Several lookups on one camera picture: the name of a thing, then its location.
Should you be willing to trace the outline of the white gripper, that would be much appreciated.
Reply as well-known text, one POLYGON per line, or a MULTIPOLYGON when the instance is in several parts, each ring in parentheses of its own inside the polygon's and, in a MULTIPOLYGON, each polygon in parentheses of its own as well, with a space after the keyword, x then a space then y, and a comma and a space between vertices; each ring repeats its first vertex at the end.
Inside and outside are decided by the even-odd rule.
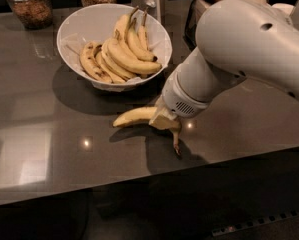
POLYGON ((162 96, 157 98, 155 106, 149 108, 149 125, 159 130, 179 130, 181 123, 177 116, 193 118, 205 110, 209 104, 198 102, 188 96, 180 86, 178 72, 174 71, 166 80, 162 89, 162 96))

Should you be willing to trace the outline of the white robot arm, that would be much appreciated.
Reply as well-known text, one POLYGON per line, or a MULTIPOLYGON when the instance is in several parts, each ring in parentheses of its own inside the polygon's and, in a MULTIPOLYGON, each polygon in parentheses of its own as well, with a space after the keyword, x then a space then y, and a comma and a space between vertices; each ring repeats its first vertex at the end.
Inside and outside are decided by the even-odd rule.
POLYGON ((222 0, 200 17, 196 48, 166 80, 149 124, 174 128, 247 78, 299 102, 299 30, 283 12, 244 0, 222 0))

